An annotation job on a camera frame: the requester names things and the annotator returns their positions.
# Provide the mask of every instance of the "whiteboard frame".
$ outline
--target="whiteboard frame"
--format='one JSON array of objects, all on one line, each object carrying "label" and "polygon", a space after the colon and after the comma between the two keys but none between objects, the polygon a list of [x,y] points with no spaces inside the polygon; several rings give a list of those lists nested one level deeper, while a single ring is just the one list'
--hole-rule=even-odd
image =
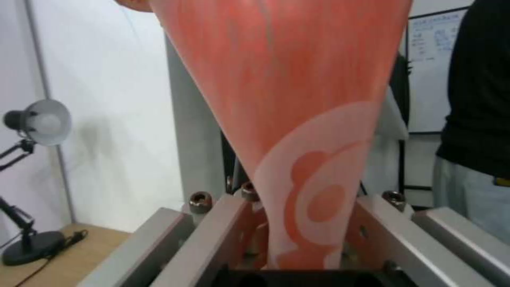
[{"label": "whiteboard frame", "polygon": [[[408,18],[408,20],[407,20],[407,27],[405,27],[405,59],[407,60],[407,65],[408,65],[407,69],[409,71],[409,75],[411,75],[411,73],[413,72],[412,68],[409,67],[412,64],[411,61],[409,60],[409,23],[410,23],[410,21],[411,20],[415,20],[415,19],[419,19],[419,18],[437,16],[437,15],[441,15],[441,14],[452,13],[452,12],[457,12],[457,11],[462,11],[462,10],[469,10],[470,7],[471,6],[464,6],[464,7],[459,7],[459,8],[449,9],[449,10],[438,11],[438,12],[434,12],[434,13],[415,15],[415,16],[412,16],[412,17]],[[407,114],[409,114],[410,118],[411,118],[411,112],[412,112],[412,108],[411,108],[411,87],[410,87],[410,90],[409,90],[409,99],[407,99],[407,101],[408,101],[408,105],[406,105],[406,106],[409,109],[407,111]],[[438,135],[438,134],[441,134],[441,132],[442,131],[412,132],[412,131],[409,130],[409,135]]]}]

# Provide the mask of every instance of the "orange plastic film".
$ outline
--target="orange plastic film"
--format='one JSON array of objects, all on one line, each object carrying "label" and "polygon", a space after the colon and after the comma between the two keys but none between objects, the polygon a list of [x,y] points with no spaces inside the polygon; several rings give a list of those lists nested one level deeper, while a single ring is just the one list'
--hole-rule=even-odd
[{"label": "orange plastic film", "polygon": [[335,269],[410,0],[150,0],[254,182],[269,268]]}]

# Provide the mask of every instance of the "gray pants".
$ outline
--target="gray pants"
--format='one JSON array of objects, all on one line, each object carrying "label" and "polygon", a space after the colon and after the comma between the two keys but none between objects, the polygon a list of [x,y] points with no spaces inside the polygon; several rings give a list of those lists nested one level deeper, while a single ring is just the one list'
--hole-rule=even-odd
[{"label": "gray pants", "polygon": [[434,206],[447,206],[510,245],[510,187],[442,158],[434,167]]}]

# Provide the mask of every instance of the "white wall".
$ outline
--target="white wall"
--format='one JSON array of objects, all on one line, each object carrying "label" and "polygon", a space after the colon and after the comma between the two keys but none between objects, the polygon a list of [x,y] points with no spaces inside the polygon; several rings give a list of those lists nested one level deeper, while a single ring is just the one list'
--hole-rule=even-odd
[{"label": "white wall", "polygon": [[76,220],[133,231],[180,208],[163,30],[113,0],[31,1],[50,95],[73,116],[63,144]]},{"label": "white wall", "polygon": [[474,0],[413,0],[411,16],[466,7]]},{"label": "white wall", "polygon": [[[3,0],[0,9],[0,116],[25,109],[44,98],[30,26],[20,0]],[[0,151],[19,141],[16,132],[0,124]],[[70,223],[69,209],[55,148],[37,146],[35,153],[0,173],[0,196],[36,219],[39,231],[58,230]],[[18,233],[0,212],[2,239]]]},{"label": "white wall", "polygon": [[376,135],[365,165],[363,184],[368,194],[398,190],[398,141]]}]

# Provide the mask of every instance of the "whiteboard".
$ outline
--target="whiteboard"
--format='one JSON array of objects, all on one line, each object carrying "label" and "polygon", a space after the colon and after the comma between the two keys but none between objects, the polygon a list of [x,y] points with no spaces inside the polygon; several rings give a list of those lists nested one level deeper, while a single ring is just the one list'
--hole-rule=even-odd
[{"label": "whiteboard", "polygon": [[448,72],[451,53],[467,7],[409,19],[407,58],[411,68],[409,132],[443,129],[450,113]]}]

